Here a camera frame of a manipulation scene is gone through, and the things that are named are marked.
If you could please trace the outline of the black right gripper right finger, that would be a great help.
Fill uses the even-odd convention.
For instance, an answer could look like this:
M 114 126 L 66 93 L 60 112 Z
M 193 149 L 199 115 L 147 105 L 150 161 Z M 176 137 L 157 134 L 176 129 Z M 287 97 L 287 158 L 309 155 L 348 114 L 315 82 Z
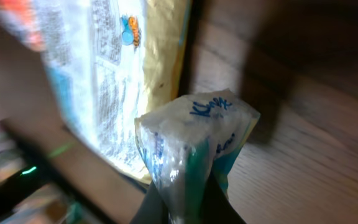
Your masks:
M 246 224 L 229 203 L 213 173 L 209 175 L 202 203 L 204 224 Z

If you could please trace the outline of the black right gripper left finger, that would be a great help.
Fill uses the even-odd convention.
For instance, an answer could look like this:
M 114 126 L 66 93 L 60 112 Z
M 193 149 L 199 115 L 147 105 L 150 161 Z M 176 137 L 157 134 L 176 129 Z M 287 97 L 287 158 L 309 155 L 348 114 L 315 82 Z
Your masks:
M 168 224 L 168 208 L 153 182 L 130 224 Z

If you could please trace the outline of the teal Kleenex tissue box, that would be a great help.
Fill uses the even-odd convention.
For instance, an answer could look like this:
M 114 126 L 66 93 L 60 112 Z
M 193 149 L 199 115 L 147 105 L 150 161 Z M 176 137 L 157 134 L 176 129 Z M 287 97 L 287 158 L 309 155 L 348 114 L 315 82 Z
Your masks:
M 135 140 L 173 223 L 200 223 L 207 179 L 228 173 L 260 114 L 230 90 L 183 95 L 135 119 Z

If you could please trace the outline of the wet wipes pack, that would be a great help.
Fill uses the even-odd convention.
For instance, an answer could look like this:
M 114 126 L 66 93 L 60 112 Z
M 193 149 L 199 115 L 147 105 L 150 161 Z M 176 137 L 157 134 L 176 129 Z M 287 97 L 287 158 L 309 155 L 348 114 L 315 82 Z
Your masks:
M 35 9 L 66 125 L 119 172 L 149 184 L 134 121 L 177 96 L 191 2 L 46 0 Z

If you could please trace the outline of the orange Kleenex tissue pack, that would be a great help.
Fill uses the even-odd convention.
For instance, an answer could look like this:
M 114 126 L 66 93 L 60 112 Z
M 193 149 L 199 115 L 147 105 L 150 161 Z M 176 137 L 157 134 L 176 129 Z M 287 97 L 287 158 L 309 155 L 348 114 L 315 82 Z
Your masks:
M 0 23 L 27 48 L 42 52 L 45 43 L 33 0 L 0 0 Z

